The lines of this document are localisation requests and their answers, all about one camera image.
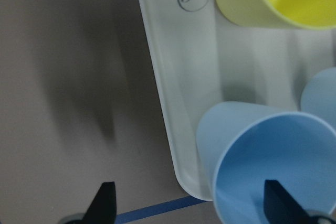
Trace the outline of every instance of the cup rim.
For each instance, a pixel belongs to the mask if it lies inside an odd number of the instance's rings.
[[[329,130],[331,132],[331,134],[334,135],[335,139],[336,139],[336,130],[328,123],[326,122],[325,120],[321,119],[320,117],[318,116],[315,116],[313,114],[309,114],[309,113],[306,113],[306,112],[302,112],[302,111],[284,111],[284,112],[278,112],[278,113],[275,113],[275,114],[271,114],[271,115],[267,115],[267,116],[264,116],[263,118],[260,118],[259,120],[256,120],[255,122],[249,124],[248,126],[246,126],[245,128],[243,128],[234,138],[233,140],[230,142],[230,144],[223,150],[222,154],[220,155],[217,163],[216,163],[216,167],[214,169],[214,173],[212,174],[212,190],[211,190],[211,194],[212,194],[212,197],[213,197],[213,201],[214,201],[214,207],[215,207],[215,210],[217,212],[217,215],[219,216],[219,218],[221,219],[221,221],[224,223],[224,219],[223,219],[223,216],[221,215],[220,213],[220,210],[218,208],[218,205],[217,205],[217,197],[216,197],[216,184],[217,184],[217,179],[218,179],[218,172],[219,172],[219,169],[222,165],[222,162],[226,156],[226,154],[228,153],[228,151],[230,150],[230,148],[237,142],[237,140],[242,136],[244,135],[247,131],[249,131],[250,129],[252,129],[254,126],[262,123],[262,122],[265,122],[267,120],[270,120],[270,119],[274,119],[274,118],[277,118],[277,117],[281,117],[281,116],[289,116],[289,115],[293,115],[293,116],[303,116],[304,118],[309,118],[309,119],[312,119],[318,123],[320,123],[322,126],[324,126],[327,130]],[[332,214],[333,210],[336,208],[336,200],[334,202],[334,205],[332,207],[332,209],[330,210],[329,214]]]
[[[278,11],[273,4],[269,0],[262,0],[264,4],[267,5],[267,7],[272,11],[273,14],[275,14],[278,18],[283,20],[284,22],[293,25],[297,28],[302,28],[302,29],[309,29],[309,30],[327,30],[327,29],[332,29],[336,27],[336,23],[333,25],[328,25],[328,26],[312,26],[312,25],[306,25],[297,21],[294,21],[288,17],[286,17],[284,14],[282,14],[280,11]]]

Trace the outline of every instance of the blue plastic cup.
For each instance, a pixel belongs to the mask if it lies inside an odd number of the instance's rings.
[[[301,95],[301,110],[326,120],[336,129],[336,68],[317,73]]]
[[[303,112],[223,102],[196,132],[199,156],[225,224],[267,224],[265,179],[277,179],[304,209],[336,206],[336,132]]]

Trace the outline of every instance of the white tray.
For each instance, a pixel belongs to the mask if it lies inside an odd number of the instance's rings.
[[[307,80],[334,65],[333,32],[239,27],[214,0],[139,1],[176,178],[211,200],[195,145],[202,114],[225,100],[297,110]]]

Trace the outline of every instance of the blue tape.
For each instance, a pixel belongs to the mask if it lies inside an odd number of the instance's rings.
[[[132,222],[135,220],[147,218],[150,216],[163,214],[165,212],[174,211],[174,210],[181,209],[184,207],[197,205],[197,204],[204,203],[204,202],[206,201],[196,199],[192,196],[187,196],[184,198],[168,201],[168,202],[161,203],[158,205],[141,208],[141,209],[134,210],[131,212],[126,212],[124,214],[119,214],[117,215],[117,218],[115,219],[116,220],[115,224],[124,224],[124,223]]]

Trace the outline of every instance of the gray surface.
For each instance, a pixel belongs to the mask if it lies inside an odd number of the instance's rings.
[[[103,181],[118,213],[186,196],[138,0],[0,4],[1,222],[57,223]]]

